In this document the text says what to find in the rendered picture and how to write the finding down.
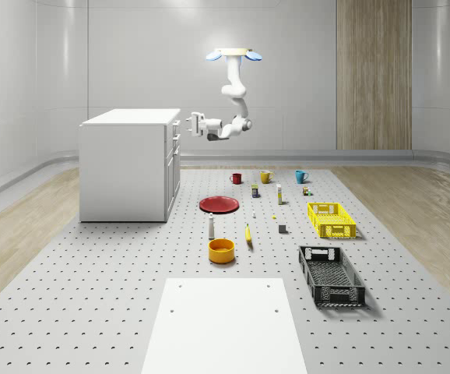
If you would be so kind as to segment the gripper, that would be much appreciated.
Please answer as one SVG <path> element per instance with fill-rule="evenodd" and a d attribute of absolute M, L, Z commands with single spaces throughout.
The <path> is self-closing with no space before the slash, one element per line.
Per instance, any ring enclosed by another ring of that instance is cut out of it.
<path fill-rule="evenodd" d="M 186 122 L 190 122 L 188 131 L 192 136 L 202 136 L 202 129 L 200 123 L 206 123 L 206 118 L 203 113 L 193 111 L 189 118 L 185 119 Z"/>

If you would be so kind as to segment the red plate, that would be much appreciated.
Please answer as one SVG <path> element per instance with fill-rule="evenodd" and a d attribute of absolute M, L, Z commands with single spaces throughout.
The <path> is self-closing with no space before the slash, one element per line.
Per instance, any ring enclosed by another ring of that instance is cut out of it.
<path fill-rule="evenodd" d="M 239 208 L 239 202 L 227 196 L 211 196 L 201 200 L 199 208 L 208 213 L 232 213 Z"/>

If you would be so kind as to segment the white cabinet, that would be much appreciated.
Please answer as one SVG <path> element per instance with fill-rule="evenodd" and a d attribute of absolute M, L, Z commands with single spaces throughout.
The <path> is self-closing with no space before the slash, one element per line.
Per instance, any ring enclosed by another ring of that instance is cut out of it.
<path fill-rule="evenodd" d="M 179 189 L 179 113 L 113 109 L 80 125 L 81 221 L 167 221 Z"/>

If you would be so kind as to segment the yellow bowl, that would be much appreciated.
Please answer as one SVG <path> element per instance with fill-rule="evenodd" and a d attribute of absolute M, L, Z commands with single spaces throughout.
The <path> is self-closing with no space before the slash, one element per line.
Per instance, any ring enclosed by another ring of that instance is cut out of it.
<path fill-rule="evenodd" d="M 209 242 L 209 260 L 214 263 L 229 263 L 234 255 L 234 243 L 230 239 L 216 238 Z"/>

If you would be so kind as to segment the yellow basket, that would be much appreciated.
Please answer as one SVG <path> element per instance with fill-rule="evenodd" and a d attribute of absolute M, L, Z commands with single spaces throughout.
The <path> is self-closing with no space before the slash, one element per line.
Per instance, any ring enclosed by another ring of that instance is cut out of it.
<path fill-rule="evenodd" d="M 356 223 L 340 203 L 308 203 L 308 217 L 321 238 L 356 237 Z"/>

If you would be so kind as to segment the white board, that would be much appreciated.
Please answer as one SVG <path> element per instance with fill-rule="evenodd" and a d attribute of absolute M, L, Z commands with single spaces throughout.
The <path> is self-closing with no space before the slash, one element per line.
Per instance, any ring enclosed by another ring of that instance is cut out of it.
<path fill-rule="evenodd" d="M 142 374 L 307 374 L 283 280 L 167 279 Z"/>

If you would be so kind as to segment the dark grey basket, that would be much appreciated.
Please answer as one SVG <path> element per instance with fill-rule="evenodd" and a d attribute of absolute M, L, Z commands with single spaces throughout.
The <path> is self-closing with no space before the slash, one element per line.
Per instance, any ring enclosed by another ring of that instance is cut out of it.
<path fill-rule="evenodd" d="M 339 247 L 298 246 L 298 261 L 316 305 L 362 306 L 365 286 Z"/>

